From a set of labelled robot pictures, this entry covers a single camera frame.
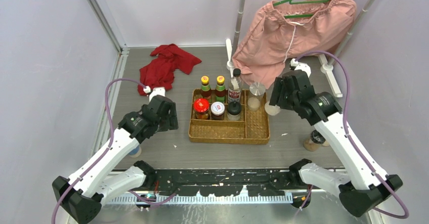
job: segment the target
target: white wall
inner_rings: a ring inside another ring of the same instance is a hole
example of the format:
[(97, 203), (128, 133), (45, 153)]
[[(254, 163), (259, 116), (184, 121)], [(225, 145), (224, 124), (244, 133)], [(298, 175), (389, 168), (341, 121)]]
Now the white wall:
[[(234, 36), (239, 0), (99, 0), (129, 47), (225, 44)], [(270, 0), (246, 0), (242, 35)]]
[[(427, 0), (376, 0), (340, 57), (351, 77), (350, 125), (388, 173), (398, 174), (398, 191), (408, 220), (427, 223), (429, 198), (429, 7)], [(336, 75), (342, 76), (336, 67)], [(391, 197), (383, 208), (402, 214)]]
[(88, 159), (117, 52), (87, 0), (0, 7), (0, 222), (50, 223), (51, 183)]

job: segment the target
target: silver rod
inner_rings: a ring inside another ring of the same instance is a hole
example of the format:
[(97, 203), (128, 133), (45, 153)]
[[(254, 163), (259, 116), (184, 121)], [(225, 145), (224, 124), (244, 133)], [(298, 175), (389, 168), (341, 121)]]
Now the silver rod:
[[(362, 18), (366, 15), (366, 12), (369, 10), (369, 8), (371, 7), (371, 5), (374, 3), (375, 0), (368, 0), (365, 4), (365, 6), (363, 7), (362, 11), (359, 13), (358, 17), (356, 18), (355, 23), (352, 25), (352, 27), (350, 28), (350, 30), (347, 32), (346, 37), (341, 41), (341, 43), (339, 44), (338, 48), (336, 49), (334, 55), (336, 55), (337, 57), (341, 54), (342, 50), (344, 49), (344, 47), (346, 46), (347, 42), (349, 42), (349, 39), (352, 37), (353, 32), (355, 31), (356, 27), (358, 26), (358, 24), (362, 21)], [(328, 65), (333, 65), (334, 64), (334, 59), (330, 58)]]
[(120, 52), (122, 50), (122, 47), (120, 46), (118, 39), (116, 38), (115, 34), (113, 33), (113, 30), (109, 25), (109, 22), (107, 22), (107, 19), (104, 16), (103, 11), (101, 10), (100, 6), (98, 5), (97, 0), (88, 0), (88, 3), (90, 4), (91, 8), (93, 9), (95, 15), (97, 16), (98, 20), (100, 21), (101, 25), (104, 28), (104, 31), (106, 31), (107, 36), (112, 41), (116, 50), (118, 50), (118, 52)]
[(245, 1), (246, 0), (240, 0), (240, 6), (238, 7), (237, 23), (235, 24), (234, 40), (232, 41), (232, 54), (235, 53), (238, 47), (238, 38), (240, 37), (241, 20), (243, 19)]

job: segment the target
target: clear plastic cup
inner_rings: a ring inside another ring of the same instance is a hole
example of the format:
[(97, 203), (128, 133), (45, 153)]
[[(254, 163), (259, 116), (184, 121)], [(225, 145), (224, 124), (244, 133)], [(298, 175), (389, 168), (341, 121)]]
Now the clear plastic cup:
[(250, 111), (257, 111), (262, 105), (262, 98), (265, 94), (265, 86), (260, 82), (254, 82), (249, 87), (249, 98), (247, 107)]

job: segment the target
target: gray floor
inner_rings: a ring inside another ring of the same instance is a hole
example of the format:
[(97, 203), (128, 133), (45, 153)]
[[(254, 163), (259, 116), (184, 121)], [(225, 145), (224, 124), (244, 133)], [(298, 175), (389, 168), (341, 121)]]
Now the gray floor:
[[(126, 62), (123, 77), (139, 79), (139, 69), (149, 64), (153, 49), (131, 49)], [(151, 139), (145, 140), (142, 155), (138, 158), (125, 157), (117, 169), (126, 169), (137, 160), (144, 160), (155, 168), (264, 168), (288, 167), (302, 158), (311, 159), (322, 167), (342, 167), (340, 160), (330, 147), (321, 147), (316, 152), (303, 148), (303, 141), (313, 130), (306, 120), (302, 120), (293, 111), (283, 110), (276, 116), (270, 116), (271, 138), (266, 145), (230, 145), (203, 144), (189, 141), (188, 129), (192, 92), (199, 88), (203, 75), (216, 78), (228, 76), (226, 69), (226, 49), (224, 47), (184, 48), (197, 56), (202, 62), (196, 65), (190, 75), (180, 70), (175, 71), (173, 89), (166, 96), (177, 104), (179, 129), (160, 132)], [(328, 81), (320, 72), (320, 63), (316, 57), (303, 60), (310, 65), (310, 81), (316, 92), (330, 92)], [(122, 82), (113, 115), (114, 124), (131, 111), (138, 111), (149, 102), (137, 92), (137, 85)]]

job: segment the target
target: white drawstring cord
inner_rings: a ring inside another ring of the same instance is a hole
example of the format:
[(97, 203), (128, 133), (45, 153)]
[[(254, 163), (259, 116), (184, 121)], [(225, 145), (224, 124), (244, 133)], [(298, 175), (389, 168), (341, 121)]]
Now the white drawstring cord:
[[(303, 25), (304, 25), (304, 24), (297, 23), (297, 22), (290, 22), (290, 23), (293, 23), (293, 24), (296, 24), (296, 25), (300, 25), (300, 26), (303, 26)], [(290, 40), (289, 47), (288, 47), (288, 48), (287, 48), (287, 50), (286, 50), (286, 53), (285, 53), (285, 56), (284, 56), (284, 61), (283, 61), (283, 63), (285, 63), (285, 62), (286, 62), (286, 60), (287, 60), (287, 53), (289, 53), (289, 50), (290, 50), (290, 48), (292, 47), (293, 38), (295, 37), (295, 32), (296, 32), (296, 26), (294, 26), (294, 27), (293, 27), (292, 39)]]

